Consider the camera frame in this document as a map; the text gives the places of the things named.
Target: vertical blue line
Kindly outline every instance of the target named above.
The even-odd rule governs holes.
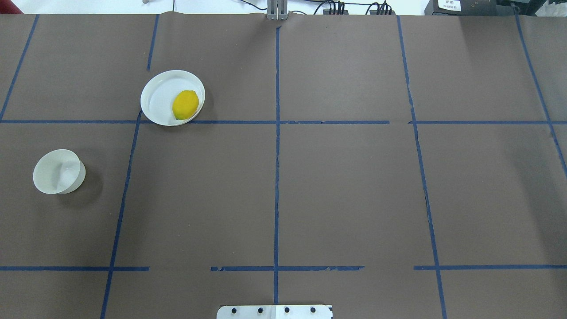
[[[418,158],[419,163],[420,163],[421,184],[423,186],[424,195],[425,195],[425,206],[426,206],[426,209],[427,209],[427,217],[428,217],[428,223],[429,223],[429,236],[431,237],[431,248],[433,249],[433,260],[435,262],[435,273],[437,274],[437,288],[439,290],[439,301],[441,302],[441,315],[443,316],[443,319],[447,319],[447,311],[446,311],[446,308],[445,308],[445,296],[443,294],[443,284],[441,282],[441,270],[439,269],[439,257],[437,255],[437,244],[435,242],[435,231],[433,229],[433,218],[431,216],[431,206],[429,205],[429,193],[428,193],[428,189],[427,189],[427,181],[425,180],[424,162],[423,162],[423,158],[421,156],[421,146],[420,146],[419,136],[418,136],[418,132],[417,132],[417,118],[416,118],[416,112],[415,112],[415,109],[414,109],[414,106],[413,106],[412,93],[409,89],[408,61],[407,61],[406,55],[405,55],[404,36],[402,34],[402,31],[401,31],[400,16],[398,15],[398,16],[396,16],[396,18],[397,18],[397,29],[398,29],[398,33],[400,34],[401,56],[402,56],[402,59],[403,59],[403,62],[404,62],[405,84],[406,84],[407,89],[408,89],[408,99],[409,99],[409,104],[411,106],[411,111],[412,111],[413,134],[414,134],[415,140],[416,140],[417,158]]]
[[[14,77],[12,78],[12,83],[10,84],[10,88],[8,89],[8,94],[6,94],[6,99],[4,100],[2,111],[0,111],[0,121],[2,121],[2,119],[4,118],[4,113],[6,112],[6,108],[8,107],[8,101],[10,100],[10,95],[12,94],[12,90],[14,89],[14,85],[16,84],[16,80],[18,79],[18,73],[20,73],[20,68],[22,67],[24,58],[26,57],[26,52],[28,51],[29,43],[32,41],[33,32],[35,31],[35,27],[37,25],[38,19],[39,19],[39,14],[36,14],[36,17],[33,20],[32,29],[29,31],[28,40],[26,41],[26,46],[24,46],[24,51],[22,52],[22,56],[20,57],[20,61],[18,62],[18,67],[16,68],[16,72],[14,72]]]
[[[276,28],[276,186],[274,206],[274,305],[278,304],[280,264],[280,28]]]
[[[138,140],[138,131],[140,129],[140,118],[142,111],[138,113],[136,120],[136,129],[134,130],[134,138],[132,139],[132,149],[130,150],[130,160],[128,161],[128,169],[126,171],[126,181],[124,182],[124,192],[122,193],[122,202],[120,204],[120,213],[118,215],[118,223],[116,225],[116,234],[114,236],[114,245],[112,246],[112,255],[110,258],[110,266],[108,268],[107,285],[104,290],[103,307],[100,312],[100,319],[104,319],[106,315],[106,308],[108,305],[108,296],[110,294],[110,286],[112,283],[112,274],[114,272],[114,264],[116,261],[116,250],[118,250],[118,241],[120,239],[120,229],[122,228],[122,218],[124,217],[124,208],[126,206],[126,193],[128,192],[128,185],[130,184],[130,172],[132,171],[132,160],[134,159],[134,151],[136,149],[136,141]]]
[[[563,152],[561,151],[561,147],[559,146],[559,141],[557,140],[557,135],[555,134],[555,129],[553,128],[553,123],[551,122],[549,111],[547,110],[547,105],[545,104],[545,100],[543,99],[543,94],[541,93],[541,88],[539,86],[538,78],[535,75],[534,67],[532,66],[531,63],[530,54],[528,53],[528,48],[526,46],[526,42],[524,41],[522,26],[520,25],[520,18],[518,16],[518,12],[516,11],[515,7],[514,7],[514,13],[516,17],[516,26],[518,27],[518,34],[520,35],[520,42],[522,42],[522,48],[524,49],[524,54],[526,55],[528,67],[530,68],[530,73],[532,75],[532,78],[534,79],[535,88],[538,91],[539,102],[541,102],[541,107],[543,108],[543,112],[545,113],[545,118],[547,119],[547,124],[549,126],[549,130],[551,131],[551,136],[553,137],[553,142],[555,143],[555,148],[557,149],[557,154],[559,155],[559,160],[561,161],[561,167],[563,167],[563,173],[567,178],[567,166],[565,165],[565,158],[563,157]]]
[[[155,35],[158,33],[158,21],[159,21],[159,14],[155,15],[155,23],[154,23],[154,35],[151,37],[151,46],[150,46],[150,54],[147,56],[147,70],[150,70],[151,66],[151,57],[154,54],[154,44],[155,44]]]

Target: plate with lemon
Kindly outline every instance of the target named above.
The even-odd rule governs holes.
[[[197,116],[205,102],[205,87],[193,73],[171,70],[151,79],[142,90],[140,104],[152,122],[177,126]]]

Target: white bracket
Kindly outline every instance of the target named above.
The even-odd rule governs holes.
[[[287,0],[268,0],[268,20],[287,20]]]
[[[330,305],[223,306],[217,319],[333,319]]]

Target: plate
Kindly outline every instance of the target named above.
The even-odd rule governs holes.
[[[171,106],[181,91],[195,91],[199,106],[193,116],[187,120],[178,120]],[[205,87],[193,73],[183,70],[170,70],[156,75],[142,90],[140,105],[150,121],[165,126],[185,124],[197,116],[205,102]]]

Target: white plastic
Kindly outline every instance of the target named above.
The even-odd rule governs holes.
[[[333,306],[330,305],[223,306],[217,311],[217,319],[251,319],[251,318],[332,319]]]
[[[199,98],[195,114],[187,120],[178,120],[171,109],[175,98],[184,90],[193,90]],[[156,75],[142,90],[140,105],[143,113],[152,122],[177,126],[185,124],[197,116],[205,102],[205,87],[193,73],[182,70],[170,70]]]
[[[33,169],[33,183],[46,194],[67,194],[83,183],[86,169],[79,157],[68,149],[44,155]]]

